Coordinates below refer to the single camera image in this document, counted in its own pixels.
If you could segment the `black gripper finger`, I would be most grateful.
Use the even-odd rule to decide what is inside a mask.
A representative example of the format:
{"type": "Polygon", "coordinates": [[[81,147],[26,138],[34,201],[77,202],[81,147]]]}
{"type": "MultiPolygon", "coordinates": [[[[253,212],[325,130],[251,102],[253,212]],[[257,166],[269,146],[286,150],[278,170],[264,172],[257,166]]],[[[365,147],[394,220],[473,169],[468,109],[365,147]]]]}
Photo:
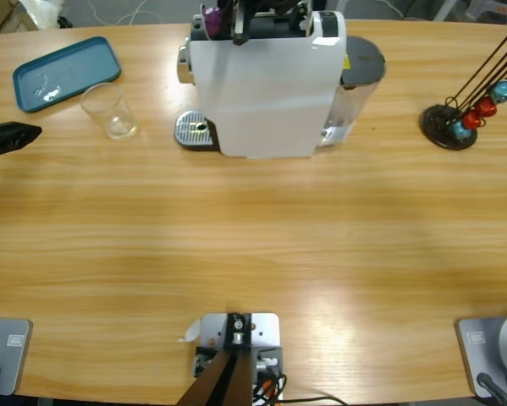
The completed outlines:
{"type": "Polygon", "coordinates": [[[27,123],[0,123],[0,155],[24,148],[41,133],[42,127],[27,123]]]}

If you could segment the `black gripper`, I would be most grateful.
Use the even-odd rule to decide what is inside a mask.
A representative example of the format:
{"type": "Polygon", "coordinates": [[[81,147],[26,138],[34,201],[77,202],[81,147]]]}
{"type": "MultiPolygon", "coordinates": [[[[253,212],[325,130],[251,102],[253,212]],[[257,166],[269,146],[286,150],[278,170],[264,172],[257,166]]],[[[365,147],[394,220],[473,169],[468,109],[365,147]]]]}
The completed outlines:
{"type": "Polygon", "coordinates": [[[297,5],[297,1],[218,0],[220,25],[231,22],[233,43],[241,46],[250,39],[279,38],[284,30],[277,23],[297,5]]]}

